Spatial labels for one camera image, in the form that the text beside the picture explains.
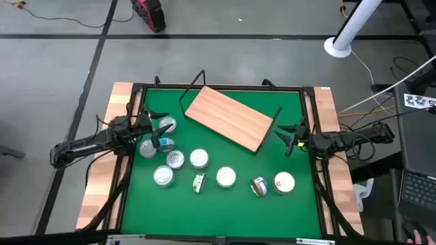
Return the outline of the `grey furniture foot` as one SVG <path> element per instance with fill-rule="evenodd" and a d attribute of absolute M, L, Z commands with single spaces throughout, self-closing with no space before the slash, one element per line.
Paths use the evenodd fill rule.
<path fill-rule="evenodd" d="M 3 146 L 0 144 L 0 154 L 5 156 L 14 157 L 17 159 L 23 159 L 25 157 L 25 153 L 14 150 L 12 148 L 9 148 L 7 146 Z"/>

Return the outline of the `red and black case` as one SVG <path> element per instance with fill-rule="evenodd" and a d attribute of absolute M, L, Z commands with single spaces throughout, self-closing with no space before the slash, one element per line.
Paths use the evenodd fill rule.
<path fill-rule="evenodd" d="M 130 0 L 134 11 L 154 33 L 165 30 L 166 22 L 160 0 Z"/>

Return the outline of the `dark laptop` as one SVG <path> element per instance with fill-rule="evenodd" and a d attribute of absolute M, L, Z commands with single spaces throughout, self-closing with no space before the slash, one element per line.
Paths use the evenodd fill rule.
<path fill-rule="evenodd" d="M 436 179 L 403 170 L 398 207 L 402 215 L 436 230 Z"/>

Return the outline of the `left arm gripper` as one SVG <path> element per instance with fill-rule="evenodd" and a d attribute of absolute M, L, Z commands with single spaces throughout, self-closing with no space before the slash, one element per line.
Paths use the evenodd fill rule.
<path fill-rule="evenodd" d="M 152 119 L 160 119 L 169 115 L 167 112 L 154 112 L 146 104 L 143 105 L 142 112 L 143 114 L 137 115 L 135 122 L 131 125 L 131 137 L 135 142 L 139 142 L 144 134 L 153 131 Z M 158 128 L 152 132 L 151 141 L 156 149 L 159 147 L 160 137 L 169 127 L 171 127 L 171 125 Z"/>

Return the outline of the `tall pole round white base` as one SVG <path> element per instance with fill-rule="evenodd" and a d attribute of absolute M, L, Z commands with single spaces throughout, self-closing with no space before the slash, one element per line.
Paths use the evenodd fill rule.
<path fill-rule="evenodd" d="M 360 0 L 334 37 L 324 42 L 324 50 L 333 57 L 345 58 L 352 53 L 351 43 L 383 0 Z"/>

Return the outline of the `white plastic bag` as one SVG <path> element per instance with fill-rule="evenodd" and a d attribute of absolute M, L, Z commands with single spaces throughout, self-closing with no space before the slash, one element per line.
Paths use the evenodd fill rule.
<path fill-rule="evenodd" d="M 363 207 L 363 199 L 367 198 L 372 191 L 374 179 L 370 178 L 364 182 L 359 182 L 354 184 L 354 193 L 356 197 L 356 203 L 358 207 L 358 211 L 362 212 Z"/>

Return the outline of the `wooden shelf black metal frame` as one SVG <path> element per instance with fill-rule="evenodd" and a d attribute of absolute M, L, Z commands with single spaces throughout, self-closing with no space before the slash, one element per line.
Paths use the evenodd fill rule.
<path fill-rule="evenodd" d="M 194 87 L 198 78 L 206 79 L 204 70 L 199 72 L 178 99 L 183 116 L 257 153 L 268 137 L 282 108 L 278 108 L 275 115 L 270 118 L 204 83 L 192 103 L 185 109 L 182 100 Z"/>

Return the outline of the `green albacore tuna can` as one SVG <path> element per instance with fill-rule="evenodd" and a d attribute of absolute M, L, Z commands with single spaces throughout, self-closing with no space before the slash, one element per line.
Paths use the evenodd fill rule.
<path fill-rule="evenodd" d="M 193 179 L 193 184 L 192 184 L 192 189 L 194 193 L 200 194 L 204 183 L 206 180 L 206 174 L 204 173 L 200 173 L 200 174 L 196 174 L 196 176 Z"/>
<path fill-rule="evenodd" d="M 174 181 L 174 172 L 171 167 L 167 165 L 160 165 L 153 173 L 153 179 L 155 184 L 167 187 Z"/>

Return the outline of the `black computer mouse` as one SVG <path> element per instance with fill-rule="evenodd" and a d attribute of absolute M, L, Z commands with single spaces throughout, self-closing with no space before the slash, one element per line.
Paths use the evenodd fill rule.
<path fill-rule="evenodd" d="M 407 220 L 403 223 L 403 230 L 404 230 L 405 234 L 407 235 L 407 239 L 411 239 L 412 241 L 414 241 L 414 230 L 415 229 L 418 230 L 419 233 L 421 235 L 423 235 L 424 237 L 426 237 L 428 235 L 428 233 L 426 232 L 424 227 L 417 222 Z"/>

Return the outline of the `blue label seafood can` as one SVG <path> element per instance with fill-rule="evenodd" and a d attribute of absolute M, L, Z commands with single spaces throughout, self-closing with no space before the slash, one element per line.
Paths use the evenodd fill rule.
<path fill-rule="evenodd" d="M 171 116 L 166 116 L 163 117 L 160 121 L 159 121 L 159 128 L 165 127 L 171 125 L 171 127 L 167 128 L 166 133 L 167 134 L 173 134 L 176 131 L 176 119 L 174 117 Z"/>

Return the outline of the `person's hand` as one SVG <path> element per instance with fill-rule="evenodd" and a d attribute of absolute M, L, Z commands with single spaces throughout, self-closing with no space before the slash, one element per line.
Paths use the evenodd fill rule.
<path fill-rule="evenodd" d="M 432 239 L 431 236 L 427 235 L 426 237 L 424 237 L 416 229 L 414 230 L 414 241 L 408 239 L 407 242 L 415 245 L 424 245 L 425 242 L 427 245 L 436 245 L 436 242 Z"/>

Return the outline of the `Wild Planet salmon can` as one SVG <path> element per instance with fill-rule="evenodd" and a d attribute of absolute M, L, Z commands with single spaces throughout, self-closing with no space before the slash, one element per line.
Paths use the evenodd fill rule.
<path fill-rule="evenodd" d="M 263 177 L 257 177 L 250 180 L 250 186 L 252 191 L 258 197 L 263 197 L 268 192 L 268 186 Z"/>
<path fill-rule="evenodd" d="M 280 194 L 290 193 L 295 187 L 295 179 L 289 172 L 279 172 L 274 177 L 274 187 L 276 192 Z"/>

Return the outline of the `grey desk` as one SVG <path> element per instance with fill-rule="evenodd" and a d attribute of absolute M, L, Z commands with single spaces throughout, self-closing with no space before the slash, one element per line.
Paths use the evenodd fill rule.
<path fill-rule="evenodd" d="M 429 97 L 436 98 L 436 88 L 428 92 Z M 436 179 L 436 107 L 406 107 L 404 93 L 411 94 L 404 84 L 394 88 L 403 170 Z"/>

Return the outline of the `green table mat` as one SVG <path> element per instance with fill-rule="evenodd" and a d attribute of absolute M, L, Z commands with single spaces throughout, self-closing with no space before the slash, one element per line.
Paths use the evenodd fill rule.
<path fill-rule="evenodd" d="M 206 180 L 200 194 L 192 189 L 198 170 L 186 161 L 175 171 L 167 187 L 155 184 L 153 173 L 164 165 L 166 154 L 151 159 L 134 157 L 128 198 L 123 215 L 123 233 L 148 235 L 224 235 L 248 238 L 319 238 L 311 162 L 307 152 L 295 149 L 285 156 L 285 144 L 271 133 L 257 153 L 251 152 L 205 126 L 185 118 L 178 99 L 181 90 L 148 90 L 144 102 L 156 112 L 176 119 L 171 135 L 175 147 L 186 157 L 197 148 L 207 151 Z M 218 185 L 220 168 L 231 167 L 236 182 L 230 188 Z M 280 194 L 274 177 L 289 172 L 295 179 L 290 193 Z M 250 180 L 263 177 L 268 192 L 258 197 Z"/>

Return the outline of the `black crossbar with silver brackets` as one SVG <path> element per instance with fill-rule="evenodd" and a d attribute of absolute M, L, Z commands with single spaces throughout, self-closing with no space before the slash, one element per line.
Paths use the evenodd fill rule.
<path fill-rule="evenodd" d="M 0 245 L 91 245 L 103 243 L 117 243 L 137 240 L 158 240 L 158 236 L 145 234 L 120 234 L 116 230 L 80 230 L 67 233 L 49 233 L 42 235 L 24 235 L 14 237 L 0 237 Z M 364 237 L 347 237 L 326 235 L 321 239 L 290 238 L 290 239 L 249 239 L 217 237 L 186 237 L 178 238 L 178 242 L 208 242 L 211 245 L 231 245 L 233 243 L 283 243 L 288 245 L 415 245 L 406 242 L 390 242 L 383 240 L 369 240 Z"/>

